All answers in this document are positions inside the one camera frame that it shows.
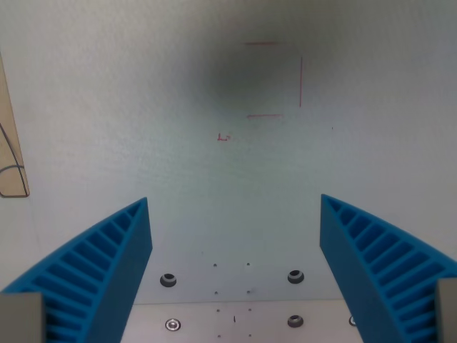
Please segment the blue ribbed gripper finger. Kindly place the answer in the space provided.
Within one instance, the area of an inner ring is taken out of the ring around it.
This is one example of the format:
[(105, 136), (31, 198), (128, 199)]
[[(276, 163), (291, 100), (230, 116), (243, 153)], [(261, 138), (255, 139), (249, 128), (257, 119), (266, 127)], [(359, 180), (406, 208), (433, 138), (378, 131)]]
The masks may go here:
[(50, 253), (2, 292), (43, 296), (46, 342), (120, 342), (151, 252), (142, 198)]
[(456, 261), (394, 225), (322, 195), (320, 248), (363, 342), (437, 342), (435, 290)]

